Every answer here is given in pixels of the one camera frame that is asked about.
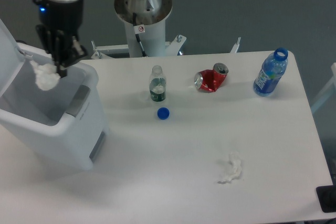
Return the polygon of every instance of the metal bracket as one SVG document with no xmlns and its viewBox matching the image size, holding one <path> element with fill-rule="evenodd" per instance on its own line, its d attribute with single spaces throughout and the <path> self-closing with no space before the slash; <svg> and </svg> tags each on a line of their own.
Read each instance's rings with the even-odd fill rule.
<svg viewBox="0 0 336 224">
<path fill-rule="evenodd" d="M 166 41 L 166 56 L 183 55 L 182 46 L 186 42 L 187 38 L 182 35 L 177 35 L 172 42 Z M 116 45 L 116 46 L 100 46 L 96 47 L 95 42 L 92 40 L 93 55 L 92 59 L 104 59 L 104 58 L 121 58 L 118 55 L 128 54 L 128 45 Z"/>
</svg>

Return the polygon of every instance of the bottle label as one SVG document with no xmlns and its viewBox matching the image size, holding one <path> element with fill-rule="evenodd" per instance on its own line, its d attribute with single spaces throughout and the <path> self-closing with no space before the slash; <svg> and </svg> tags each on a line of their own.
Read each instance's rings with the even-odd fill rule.
<svg viewBox="0 0 336 224">
<path fill-rule="evenodd" d="M 264 72 L 263 69 L 261 69 L 258 78 L 255 80 L 255 88 L 260 93 L 272 93 L 278 84 L 279 78 L 275 78 L 275 74 L 273 72 Z"/>
</svg>

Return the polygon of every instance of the small glass bottle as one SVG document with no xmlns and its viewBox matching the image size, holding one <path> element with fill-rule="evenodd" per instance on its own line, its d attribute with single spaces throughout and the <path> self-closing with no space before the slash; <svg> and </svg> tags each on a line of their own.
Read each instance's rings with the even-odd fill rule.
<svg viewBox="0 0 336 224">
<path fill-rule="evenodd" d="M 153 67 L 149 78 L 149 91 L 151 99 L 155 102 L 161 102 L 166 98 L 166 76 L 159 65 Z"/>
</svg>

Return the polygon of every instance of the crumpled tissue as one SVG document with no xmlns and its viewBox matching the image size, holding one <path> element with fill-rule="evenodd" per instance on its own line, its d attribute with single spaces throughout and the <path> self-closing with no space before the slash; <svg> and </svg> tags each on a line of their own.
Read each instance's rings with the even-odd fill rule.
<svg viewBox="0 0 336 224">
<path fill-rule="evenodd" d="M 43 90 L 48 91 L 56 87 L 60 76 L 56 73 L 56 66 L 52 64 L 39 65 L 35 61 L 30 61 L 36 75 L 35 83 Z"/>
<path fill-rule="evenodd" d="M 224 170 L 221 179 L 218 181 L 219 184 L 230 183 L 233 179 L 239 179 L 242 171 L 242 160 L 239 157 L 238 152 L 231 152 L 229 154 L 230 168 Z"/>
</svg>

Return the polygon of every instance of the red can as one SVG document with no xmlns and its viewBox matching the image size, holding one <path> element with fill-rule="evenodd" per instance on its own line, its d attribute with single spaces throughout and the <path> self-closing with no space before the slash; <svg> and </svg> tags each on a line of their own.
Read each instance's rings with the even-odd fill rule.
<svg viewBox="0 0 336 224">
<path fill-rule="evenodd" d="M 229 69 L 223 63 L 216 63 L 212 70 L 207 69 L 195 75 L 195 86 L 209 92 L 215 92 L 225 80 Z"/>
</svg>

